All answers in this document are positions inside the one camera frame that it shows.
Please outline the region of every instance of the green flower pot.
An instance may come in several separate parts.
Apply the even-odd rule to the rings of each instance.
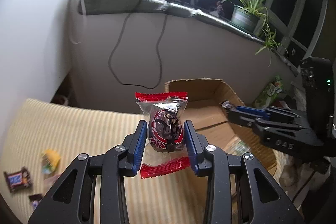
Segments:
[[[253,33],[259,21],[259,17],[252,15],[246,11],[241,11],[240,9],[242,9],[242,7],[235,5],[231,22]]]

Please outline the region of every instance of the window sill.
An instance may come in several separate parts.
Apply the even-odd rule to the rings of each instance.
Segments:
[[[254,41],[260,45],[264,42],[254,35],[248,34],[229,22],[219,19],[215,16],[195,10],[180,4],[168,2],[166,0],[83,0],[85,3],[85,15],[103,15],[103,14],[120,14],[120,13],[168,13],[168,15],[178,16],[183,18],[195,18],[206,24],[213,25],[218,28],[226,29],[243,38]],[[78,13],[83,15],[81,2],[79,1]],[[272,50],[274,54],[284,62],[291,72],[297,76],[297,68],[280,55],[276,50]]]

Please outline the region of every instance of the black cable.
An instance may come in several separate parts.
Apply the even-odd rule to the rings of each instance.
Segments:
[[[141,0],[138,1],[138,3],[135,5],[135,7],[133,8],[133,10],[126,16],[125,20],[124,20],[124,23],[123,23],[123,26],[121,28],[121,31],[120,31],[120,34],[119,34],[119,38],[118,38],[118,41],[116,43],[116,45],[114,46],[111,54],[110,54],[110,57],[109,57],[109,60],[108,60],[108,66],[109,66],[109,70],[110,72],[112,73],[112,75],[114,76],[114,78],[117,80],[117,82],[121,85],[133,85],[133,86],[141,86],[145,89],[148,89],[148,90],[152,90],[152,89],[155,89],[156,87],[159,86],[159,84],[161,83],[161,80],[162,80],[162,60],[161,60],[161,56],[160,56],[160,52],[159,52],[159,44],[160,44],[160,41],[163,37],[163,34],[165,32],[165,29],[166,29],[166,24],[167,24],[167,18],[168,18],[168,10],[169,10],[169,7],[167,8],[167,11],[166,11],[166,15],[165,15],[165,19],[163,21],[163,25],[162,25],[162,30],[161,30],[161,33],[160,33],[160,36],[159,36],[159,39],[157,40],[156,42],[156,53],[157,53],[157,58],[159,60],[159,66],[160,66],[160,74],[159,74],[159,80],[157,81],[157,84],[152,87],[152,88],[149,88],[147,86],[144,86],[144,85],[137,85],[137,84],[125,84],[125,83],[122,83],[120,81],[120,79],[117,77],[117,75],[115,74],[115,72],[113,71],[113,68],[112,68],[112,65],[111,65],[111,60],[112,60],[112,57],[113,57],[113,54],[115,53],[115,51],[117,50],[120,42],[121,42],[121,39],[123,37],[123,34],[124,34],[124,31],[125,31],[125,27],[126,27],[126,23],[127,23],[127,20],[129,19],[129,17],[131,16],[131,14],[133,14],[136,9],[139,7],[141,3]]]
[[[295,199],[297,198],[297,196],[299,195],[299,193],[303,190],[303,188],[308,184],[308,182],[311,180],[311,178],[313,177],[313,175],[315,175],[316,171],[314,170],[313,172],[311,172],[309,178],[306,180],[306,182],[301,186],[301,188],[296,192],[295,196],[292,199],[292,203],[294,203]]]

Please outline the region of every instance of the green snack bag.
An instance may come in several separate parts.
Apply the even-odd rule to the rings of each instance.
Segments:
[[[257,99],[253,102],[255,108],[269,107],[277,98],[278,94],[283,91],[283,85],[280,76],[275,76],[273,81],[259,94]]]

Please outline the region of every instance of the striped tablecloth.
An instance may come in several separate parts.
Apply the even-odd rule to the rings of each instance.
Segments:
[[[0,158],[0,170],[9,173],[25,166],[33,188],[10,194],[4,176],[0,192],[23,224],[33,210],[28,196],[43,192],[41,153],[53,149],[61,155],[56,171],[62,173],[80,153],[105,153],[134,133],[142,115],[64,107],[29,99],[9,129]],[[198,224],[203,222],[206,180],[190,169],[157,178],[125,178],[130,223]],[[100,177],[97,178],[94,222],[99,223]]]

